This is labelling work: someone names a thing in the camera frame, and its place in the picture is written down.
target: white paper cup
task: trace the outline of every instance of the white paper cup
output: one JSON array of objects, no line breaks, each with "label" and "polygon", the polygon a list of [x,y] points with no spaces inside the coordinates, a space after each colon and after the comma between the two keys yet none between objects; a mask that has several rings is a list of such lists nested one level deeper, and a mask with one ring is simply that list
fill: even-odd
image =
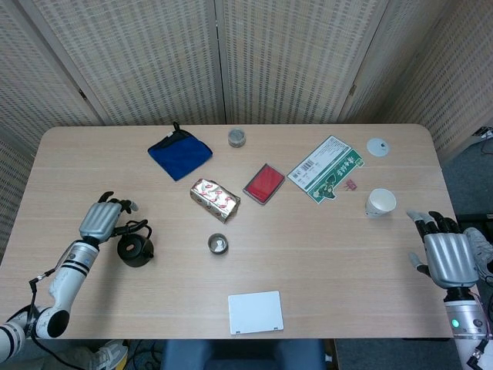
[{"label": "white paper cup", "polygon": [[397,200],[395,195],[387,189],[374,189],[367,200],[366,214],[374,218],[383,216],[395,210]]}]

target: small white lid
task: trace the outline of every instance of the small white lid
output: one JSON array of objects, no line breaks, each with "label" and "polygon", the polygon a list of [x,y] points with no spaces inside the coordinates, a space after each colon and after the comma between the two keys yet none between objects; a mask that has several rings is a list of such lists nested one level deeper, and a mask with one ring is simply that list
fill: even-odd
[{"label": "small white lid", "polygon": [[380,137],[374,137],[368,140],[367,149],[374,156],[386,156],[391,151],[391,146]]}]

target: blue cloth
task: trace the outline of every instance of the blue cloth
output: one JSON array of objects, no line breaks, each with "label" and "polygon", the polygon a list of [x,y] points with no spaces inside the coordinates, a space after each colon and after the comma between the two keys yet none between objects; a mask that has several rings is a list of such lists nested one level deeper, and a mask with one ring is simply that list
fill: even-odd
[{"label": "blue cloth", "polygon": [[178,181],[197,167],[202,166],[212,155],[209,147],[187,131],[179,129],[151,146],[149,155],[173,178]]}]

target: shoe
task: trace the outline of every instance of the shoe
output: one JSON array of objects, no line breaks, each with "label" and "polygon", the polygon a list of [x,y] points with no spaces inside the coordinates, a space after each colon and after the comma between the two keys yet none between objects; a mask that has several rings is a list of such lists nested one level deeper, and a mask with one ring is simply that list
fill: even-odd
[{"label": "shoe", "polygon": [[113,340],[105,343],[99,351],[94,354],[91,369],[113,370],[126,357],[128,348],[123,345],[123,340]]},{"label": "shoe", "polygon": [[466,229],[464,234],[469,239],[479,276],[483,280],[486,280],[487,276],[493,276],[493,246],[486,240],[481,231],[474,227]]}]

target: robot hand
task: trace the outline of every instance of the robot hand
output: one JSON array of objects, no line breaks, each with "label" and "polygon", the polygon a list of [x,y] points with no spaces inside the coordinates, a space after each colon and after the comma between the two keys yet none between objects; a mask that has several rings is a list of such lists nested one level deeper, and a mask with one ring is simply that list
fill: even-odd
[{"label": "robot hand", "polygon": [[457,223],[433,211],[428,215],[409,210],[407,215],[418,229],[428,261],[427,266],[410,253],[414,267],[443,289],[474,286],[478,281],[474,255]]},{"label": "robot hand", "polygon": [[422,214],[410,210],[407,215],[423,240],[428,265],[414,253],[409,254],[409,259],[419,272],[447,290],[444,305],[462,368],[493,368],[493,346],[488,346],[490,323],[481,299],[469,290],[478,281],[478,268],[468,239],[471,233],[462,234],[454,220],[438,212]]},{"label": "robot hand", "polygon": [[[91,206],[79,228],[82,239],[74,241],[66,249],[53,269],[29,282],[33,293],[31,304],[0,325],[0,363],[15,355],[29,336],[57,338],[63,334],[69,324],[75,296],[98,256],[99,244],[147,225],[147,220],[142,220],[130,226],[116,227],[123,211],[130,214],[138,208],[130,200],[109,200],[112,195],[113,192],[104,193]],[[55,279],[49,287],[54,305],[50,308],[35,306],[36,284],[55,272]]]}]

